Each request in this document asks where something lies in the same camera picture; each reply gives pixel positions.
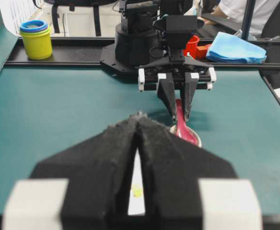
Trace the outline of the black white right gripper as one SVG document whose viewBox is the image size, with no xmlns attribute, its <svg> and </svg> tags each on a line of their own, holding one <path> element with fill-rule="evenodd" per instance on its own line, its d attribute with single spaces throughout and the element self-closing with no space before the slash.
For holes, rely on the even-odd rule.
<svg viewBox="0 0 280 230">
<path fill-rule="evenodd" d="M 188 120 L 198 81 L 207 84 L 207 86 L 199 86 L 198 89 L 208 90 L 212 88 L 211 84 L 216 81 L 216 72 L 213 65 L 200 62 L 190 56 L 185 56 L 184 59 L 184 61 L 171 61 L 169 57 L 163 57 L 138 68 L 139 91 L 157 89 L 157 97 L 163 101 L 173 120 L 176 120 L 177 114 L 174 83 L 177 86 L 183 83 L 180 89 L 180 97 L 184 119 Z M 149 86 L 149 84 L 155 83 L 157 83 L 157 87 Z"/>
</svg>

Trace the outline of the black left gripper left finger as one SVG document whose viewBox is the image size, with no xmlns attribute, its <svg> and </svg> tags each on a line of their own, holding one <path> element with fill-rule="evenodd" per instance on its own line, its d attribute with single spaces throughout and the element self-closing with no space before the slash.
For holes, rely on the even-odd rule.
<svg viewBox="0 0 280 230">
<path fill-rule="evenodd" d="M 105 230 L 116 195 L 131 175 L 138 118 L 46 158 L 14 185 L 5 230 Z"/>
</svg>

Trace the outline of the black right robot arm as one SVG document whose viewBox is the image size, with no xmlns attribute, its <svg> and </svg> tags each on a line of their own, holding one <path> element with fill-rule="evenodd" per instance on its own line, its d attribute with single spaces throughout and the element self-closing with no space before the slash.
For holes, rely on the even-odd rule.
<svg viewBox="0 0 280 230">
<path fill-rule="evenodd" d="M 122 0 L 115 42 L 102 50 L 100 62 L 117 74 L 137 77 L 138 89 L 156 91 L 172 119 L 177 119 L 175 91 L 185 120 L 197 89 L 216 81 L 212 65 L 185 56 L 188 41 L 204 22 L 187 15 L 190 0 Z"/>
</svg>

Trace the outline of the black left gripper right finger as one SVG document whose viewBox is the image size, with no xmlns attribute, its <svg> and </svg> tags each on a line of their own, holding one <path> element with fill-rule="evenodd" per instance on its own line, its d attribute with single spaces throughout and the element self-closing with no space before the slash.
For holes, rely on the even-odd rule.
<svg viewBox="0 0 280 230">
<path fill-rule="evenodd" d="M 137 121 L 147 210 L 162 230 L 260 230 L 252 183 L 145 116 Z"/>
</svg>

